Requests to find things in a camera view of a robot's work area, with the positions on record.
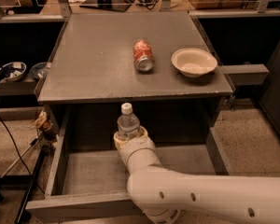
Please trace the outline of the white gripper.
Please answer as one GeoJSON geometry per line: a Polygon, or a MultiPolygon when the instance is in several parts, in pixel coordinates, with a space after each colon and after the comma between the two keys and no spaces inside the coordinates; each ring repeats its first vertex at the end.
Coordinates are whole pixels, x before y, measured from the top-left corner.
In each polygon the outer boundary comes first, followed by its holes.
{"type": "Polygon", "coordinates": [[[152,140],[148,137],[147,129],[140,126],[140,136],[133,138],[127,142],[125,138],[119,135],[119,132],[115,132],[113,135],[113,140],[115,147],[119,150],[121,158],[124,162],[127,162],[129,158],[137,151],[149,150],[156,152],[156,148],[152,140]]]}

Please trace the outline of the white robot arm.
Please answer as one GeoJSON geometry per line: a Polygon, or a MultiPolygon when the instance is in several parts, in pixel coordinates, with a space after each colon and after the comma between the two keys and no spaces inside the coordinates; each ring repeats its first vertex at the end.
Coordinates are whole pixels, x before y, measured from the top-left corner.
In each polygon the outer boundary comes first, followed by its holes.
{"type": "Polygon", "coordinates": [[[129,196],[155,224],[173,224],[182,210],[237,224],[280,224],[280,177],[183,174],[161,165],[145,128],[113,139],[129,172],[129,196]]]}

